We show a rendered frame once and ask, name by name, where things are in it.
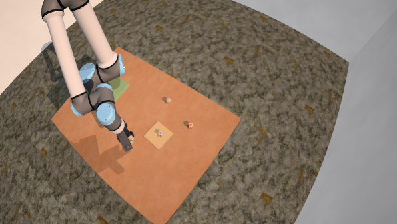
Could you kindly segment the tan flat mat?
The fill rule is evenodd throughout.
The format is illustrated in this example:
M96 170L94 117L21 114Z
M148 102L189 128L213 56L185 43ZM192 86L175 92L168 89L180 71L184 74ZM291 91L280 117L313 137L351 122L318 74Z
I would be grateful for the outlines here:
M159 131L163 132L163 136L159 136ZM150 141L158 150L170 139L173 135L164 125L157 121L149 131L144 135L144 137Z

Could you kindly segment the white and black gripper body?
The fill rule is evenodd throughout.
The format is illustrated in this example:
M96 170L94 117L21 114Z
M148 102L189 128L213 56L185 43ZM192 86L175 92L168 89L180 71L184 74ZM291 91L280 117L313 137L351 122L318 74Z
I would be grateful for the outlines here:
M125 126L123 128L123 130L125 131L125 133L127 134L127 137L129 137L131 134L129 133L129 130L127 129L127 124L125 123Z

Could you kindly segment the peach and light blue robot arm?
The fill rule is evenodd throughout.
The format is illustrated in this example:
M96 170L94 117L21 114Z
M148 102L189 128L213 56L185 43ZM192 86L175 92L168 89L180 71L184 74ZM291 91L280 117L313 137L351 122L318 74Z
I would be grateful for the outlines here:
M66 8L72 12L97 57L96 65L86 63L78 70L63 21ZM133 147L123 130L125 124L116 111L113 90L108 82L125 74L123 60L121 60L121 55L117 55L111 50L90 1L44 0L41 16L47 23L71 96L72 112L80 117L97 110L96 116L99 122L110 132L117 134L125 152L131 150Z

